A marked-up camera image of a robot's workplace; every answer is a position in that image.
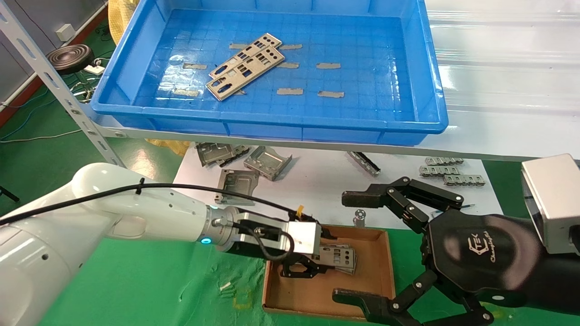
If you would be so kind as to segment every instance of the brown cardboard tray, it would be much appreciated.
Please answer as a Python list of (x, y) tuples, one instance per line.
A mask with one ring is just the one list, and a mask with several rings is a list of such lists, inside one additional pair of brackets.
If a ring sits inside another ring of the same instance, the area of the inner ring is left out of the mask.
[(282, 266), (266, 263), (262, 307), (268, 313), (305, 314), (325, 318), (364, 321), (358, 307), (332, 301), (334, 288), (367, 291), (388, 298), (395, 296), (389, 236), (384, 230), (327, 225), (337, 240), (322, 243), (349, 243), (358, 256), (353, 276), (328, 270), (312, 279), (280, 276)]

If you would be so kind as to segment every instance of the power strip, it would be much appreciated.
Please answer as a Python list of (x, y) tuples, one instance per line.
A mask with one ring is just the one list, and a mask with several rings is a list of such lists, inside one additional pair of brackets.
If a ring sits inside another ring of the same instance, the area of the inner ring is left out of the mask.
[(91, 66), (91, 65), (88, 65), (88, 66), (85, 67), (84, 70), (87, 73), (91, 73), (93, 75), (101, 76), (103, 74), (103, 72), (105, 71), (105, 68), (103, 68), (101, 66)]

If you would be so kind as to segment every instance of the yellow tape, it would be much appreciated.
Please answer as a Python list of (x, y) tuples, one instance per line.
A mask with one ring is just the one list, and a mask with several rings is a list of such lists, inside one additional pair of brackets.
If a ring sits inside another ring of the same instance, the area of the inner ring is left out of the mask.
[(301, 218), (302, 217), (302, 210), (304, 209), (304, 206), (300, 205), (298, 206), (298, 209), (296, 210), (296, 217)]

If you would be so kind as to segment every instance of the black stool seat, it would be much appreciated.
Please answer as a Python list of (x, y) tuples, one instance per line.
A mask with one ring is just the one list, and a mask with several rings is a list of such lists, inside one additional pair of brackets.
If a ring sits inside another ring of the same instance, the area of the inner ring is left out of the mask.
[(93, 63), (95, 54), (84, 44), (63, 46), (46, 55), (59, 75), (70, 75), (82, 71)]

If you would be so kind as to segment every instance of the white table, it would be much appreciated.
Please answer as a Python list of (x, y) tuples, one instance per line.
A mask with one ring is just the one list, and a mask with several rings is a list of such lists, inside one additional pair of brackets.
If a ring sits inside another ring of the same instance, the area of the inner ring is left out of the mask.
[[(419, 166), (425, 165), (425, 158), (407, 155), (367, 154), (381, 168), (381, 174), (373, 178), (360, 168), (344, 151), (305, 150), (298, 148), (276, 147), (275, 151), (284, 157), (293, 155), (292, 162), (283, 171), (285, 176), (271, 182), (260, 177), (253, 195), (276, 202), (289, 208), (304, 205), (304, 212), (312, 214), (321, 223), (353, 225), (354, 212), (357, 208), (343, 207), (340, 195), (345, 190), (365, 190), (371, 183), (390, 183), (402, 176), (409, 176), (434, 186), (457, 192), (465, 197), (465, 204), (475, 204), (464, 209), (465, 213), (475, 215), (502, 213), (494, 189), (488, 181), (480, 160), (465, 160), (458, 168), (463, 174), (483, 176), (488, 183), (483, 187), (447, 187), (440, 178), (422, 178)], [(240, 158), (225, 168), (246, 170)], [(217, 165), (203, 168), (196, 149), (191, 146), (175, 177), (175, 183), (199, 184), (216, 187), (222, 171)], [(214, 204), (215, 193), (206, 191), (176, 189), (190, 197)], [(434, 211), (424, 205), (418, 205), (428, 215)], [(285, 213), (263, 204), (244, 206), (244, 208), (272, 217), (287, 219)], [(407, 229), (407, 226), (396, 218), (387, 208), (364, 208), (367, 213), (365, 225), (389, 229)]]

